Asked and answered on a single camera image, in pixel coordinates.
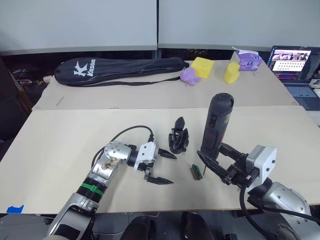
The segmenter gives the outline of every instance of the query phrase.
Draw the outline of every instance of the laptop keyboard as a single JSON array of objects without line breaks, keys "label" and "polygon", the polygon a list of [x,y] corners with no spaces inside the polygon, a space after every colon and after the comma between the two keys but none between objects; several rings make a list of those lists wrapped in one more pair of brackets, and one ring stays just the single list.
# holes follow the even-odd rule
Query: laptop keyboard
[{"label": "laptop keyboard", "polygon": [[315,98],[316,94],[306,86],[286,86],[294,98]]}]

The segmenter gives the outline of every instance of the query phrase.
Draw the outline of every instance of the blue tape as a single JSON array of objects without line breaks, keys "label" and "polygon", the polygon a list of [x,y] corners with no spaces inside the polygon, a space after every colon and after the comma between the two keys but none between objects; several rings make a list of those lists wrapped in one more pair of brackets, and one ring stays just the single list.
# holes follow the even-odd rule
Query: blue tape
[{"label": "blue tape", "polygon": [[22,210],[24,209],[24,206],[25,205],[22,205],[21,207],[10,206],[6,210],[6,214],[21,214]]}]

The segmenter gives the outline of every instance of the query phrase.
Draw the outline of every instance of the purple plush toy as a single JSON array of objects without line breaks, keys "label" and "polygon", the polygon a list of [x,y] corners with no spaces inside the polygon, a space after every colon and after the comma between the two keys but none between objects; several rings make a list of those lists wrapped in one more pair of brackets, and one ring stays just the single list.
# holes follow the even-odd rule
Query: purple plush toy
[{"label": "purple plush toy", "polygon": [[195,83],[200,82],[201,77],[196,76],[196,70],[192,67],[187,67],[180,73],[180,78],[182,81],[195,85]]}]

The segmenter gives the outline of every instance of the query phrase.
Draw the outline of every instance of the white wall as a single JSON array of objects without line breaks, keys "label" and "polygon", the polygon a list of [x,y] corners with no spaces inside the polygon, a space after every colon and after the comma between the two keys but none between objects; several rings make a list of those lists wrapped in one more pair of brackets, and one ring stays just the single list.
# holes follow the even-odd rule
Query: white wall
[{"label": "white wall", "polygon": [[159,0],[159,48],[320,46],[320,0]]},{"label": "white wall", "polygon": [[157,49],[156,0],[1,0],[0,54]]}]

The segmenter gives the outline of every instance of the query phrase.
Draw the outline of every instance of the green band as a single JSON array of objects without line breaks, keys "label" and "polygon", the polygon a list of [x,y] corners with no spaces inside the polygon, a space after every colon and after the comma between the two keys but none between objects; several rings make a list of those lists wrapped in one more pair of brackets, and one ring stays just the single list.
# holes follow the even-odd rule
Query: green band
[{"label": "green band", "polygon": [[100,196],[104,195],[104,192],[101,191],[96,185],[89,185],[89,184],[83,182],[81,184],[81,187],[89,189],[90,191],[95,192],[95,193],[99,194]]}]

